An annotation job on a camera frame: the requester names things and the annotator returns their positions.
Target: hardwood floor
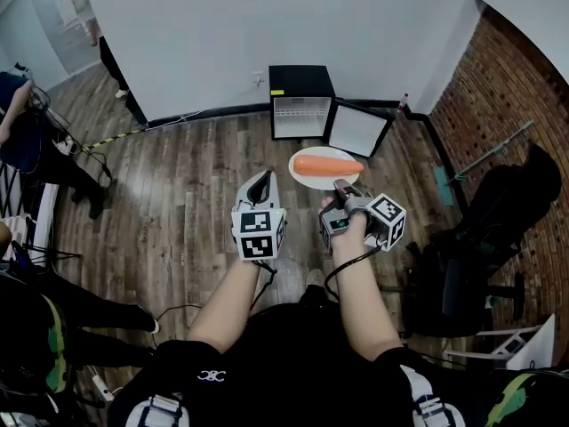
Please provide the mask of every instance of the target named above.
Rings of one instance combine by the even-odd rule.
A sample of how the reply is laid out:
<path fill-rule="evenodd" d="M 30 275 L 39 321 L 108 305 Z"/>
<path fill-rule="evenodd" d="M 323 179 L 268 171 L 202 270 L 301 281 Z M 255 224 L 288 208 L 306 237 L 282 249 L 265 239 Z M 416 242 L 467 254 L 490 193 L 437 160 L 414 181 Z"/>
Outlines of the hardwood floor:
<path fill-rule="evenodd" d="M 116 82 L 97 66 L 50 95 L 52 106 L 72 123 L 70 131 L 88 145 L 138 127 L 124 103 L 115 99 L 115 91 Z M 236 258 L 229 228 L 237 188 L 259 171 L 272 169 L 288 210 L 288 230 L 276 260 L 275 283 L 255 309 L 297 302 L 309 270 L 332 269 L 317 231 L 324 192 L 300 185 L 287 168 L 292 154 L 317 144 L 272 141 L 269 114 L 260 113 L 173 125 L 101 146 L 115 184 L 95 222 L 88 217 L 87 202 L 75 205 L 70 192 L 61 191 L 55 247 L 83 258 L 60 262 L 60 274 L 106 299 L 139 303 L 155 316 L 186 302 L 203 304 Z M 99 174 L 100 166 L 85 154 L 76 160 L 94 177 Z M 413 240 L 425 245 L 429 233 L 453 226 L 458 212 L 443 207 L 437 197 L 433 167 L 441 164 L 421 123 L 398 117 L 377 155 L 360 161 L 366 169 L 358 186 L 374 195 L 385 192 L 408 211 L 403 242 L 373 257 L 378 282 L 399 286 L 412 265 L 405 245 Z M 261 273 L 259 287 L 267 279 L 268 273 Z M 404 330 L 399 294 L 385 294 L 385 299 Z M 156 341 L 187 337 L 196 313 L 194 308 L 166 313 Z M 152 346 L 150 334 L 97 332 Z M 417 336 L 410 341 L 412 348 L 432 355 L 440 355 L 441 344 Z M 111 390 L 128 383 L 135 372 L 99 371 Z M 80 373 L 84 392 L 95 391 L 89 379 L 85 371 Z"/>

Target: wall outlet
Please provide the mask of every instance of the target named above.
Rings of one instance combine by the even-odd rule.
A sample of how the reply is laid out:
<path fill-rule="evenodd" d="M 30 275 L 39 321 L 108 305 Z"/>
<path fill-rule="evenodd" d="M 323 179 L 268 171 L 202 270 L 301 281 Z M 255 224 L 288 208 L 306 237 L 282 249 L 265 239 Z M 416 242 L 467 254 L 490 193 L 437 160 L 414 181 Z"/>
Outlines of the wall outlet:
<path fill-rule="evenodd" d="M 263 76 L 263 74 L 264 74 L 264 71 L 262 71 L 262 70 L 251 72 L 252 81 L 257 85 L 257 87 L 260 86 L 261 82 L 265 82 L 265 77 Z"/>

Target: logo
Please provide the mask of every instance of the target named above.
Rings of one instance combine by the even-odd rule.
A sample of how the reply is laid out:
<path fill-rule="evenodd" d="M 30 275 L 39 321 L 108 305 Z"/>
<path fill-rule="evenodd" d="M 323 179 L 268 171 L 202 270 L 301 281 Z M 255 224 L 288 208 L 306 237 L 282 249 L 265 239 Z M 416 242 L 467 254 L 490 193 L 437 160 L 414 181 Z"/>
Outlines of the logo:
<path fill-rule="evenodd" d="M 217 370 L 202 370 L 200 375 L 197 376 L 198 380 L 202 381 L 215 381 L 217 383 L 221 383 L 225 381 L 225 378 L 218 378 L 218 376 L 225 375 L 225 371 L 221 370 L 218 372 Z"/>

